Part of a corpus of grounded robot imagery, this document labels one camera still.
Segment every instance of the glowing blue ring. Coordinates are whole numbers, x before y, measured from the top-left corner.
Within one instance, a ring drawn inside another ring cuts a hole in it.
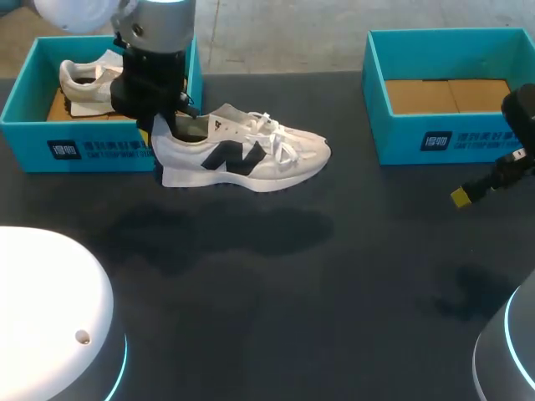
[[[532,386],[532,388],[535,390],[535,382],[533,382],[532,378],[529,377],[529,374],[527,374],[526,369],[520,363],[520,359],[518,359],[517,353],[515,352],[515,348],[512,346],[511,333],[509,332],[509,307],[511,306],[512,299],[515,297],[515,294],[517,293],[519,288],[517,288],[517,290],[511,295],[511,298],[509,298],[509,302],[507,303],[507,306],[505,308],[505,318],[504,318],[505,339],[507,340],[507,346],[509,347],[509,352],[511,353],[512,360],[515,361],[515,364],[517,365],[518,370],[520,370],[520,373],[522,374],[522,376],[526,379],[529,385]]]
[[[123,366],[121,366],[120,368],[119,377],[117,378],[117,381],[115,382],[114,387],[111,389],[110,393],[108,394],[108,397],[106,397],[104,401],[110,401],[111,398],[114,396],[115,392],[117,391],[117,388],[119,387],[119,383],[123,379],[123,374],[125,374],[127,355],[128,355],[128,342],[126,341],[126,336],[125,336],[125,357],[123,358]]]

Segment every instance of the shoe box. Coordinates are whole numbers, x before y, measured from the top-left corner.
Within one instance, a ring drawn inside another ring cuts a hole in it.
[[[120,115],[72,118],[59,89],[59,65],[90,63],[112,36],[37,38],[9,95],[0,128],[28,173],[143,172],[154,169],[146,135]],[[186,53],[187,94],[201,109],[203,81],[196,39]]]
[[[380,163],[491,162],[519,149],[502,101],[533,82],[521,28],[369,32],[362,88]]]

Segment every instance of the white shoelace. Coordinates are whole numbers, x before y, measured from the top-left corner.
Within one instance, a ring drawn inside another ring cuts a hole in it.
[[[299,153],[286,142],[286,140],[296,140],[295,135],[286,132],[284,126],[278,121],[270,119],[267,113],[249,113],[249,115],[258,117],[258,119],[251,119],[247,123],[251,126],[251,134],[246,135],[248,140],[258,142],[262,147],[267,146],[270,155],[273,155],[280,165],[288,165],[299,160]],[[259,132],[266,123],[272,127],[269,135]]]

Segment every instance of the white dome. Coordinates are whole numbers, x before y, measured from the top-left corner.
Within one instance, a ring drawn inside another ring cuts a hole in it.
[[[108,23],[120,0],[34,0],[41,17],[71,33],[89,33]]]
[[[78,242],[0,227],[0,399],[65,390],[98,355],[113,308],[110,280]]]

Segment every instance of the white sneaker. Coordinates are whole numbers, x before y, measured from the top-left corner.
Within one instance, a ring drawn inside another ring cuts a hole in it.
[[[163,117],[155,117],[151,143],[166,187],[231,183],[255,192],[283,190],[318,174],[331,156],[325,138],[230,104],[197,119],[177,116],[176,126],[201,140],[178,140]]]
[[[113,113],[110,87],[122,72],[123,58],[111,50],[93,63],[63,61],[59,66],[59,83],[70,101],[70,114],[85,117]]]

